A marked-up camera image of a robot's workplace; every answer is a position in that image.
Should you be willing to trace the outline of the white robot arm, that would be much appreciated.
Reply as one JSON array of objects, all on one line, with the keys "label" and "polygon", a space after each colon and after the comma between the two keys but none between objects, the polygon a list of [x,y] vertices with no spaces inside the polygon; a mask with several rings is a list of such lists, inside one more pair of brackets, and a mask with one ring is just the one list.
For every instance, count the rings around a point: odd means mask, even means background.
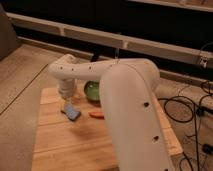
[{"label": "white robot arm", "polygon": [[78,63],[64,55],[49,66],[63,98],[76,79],[97,81],[120,171],[175,171],[154,105],[160,74],[148,59]]}]

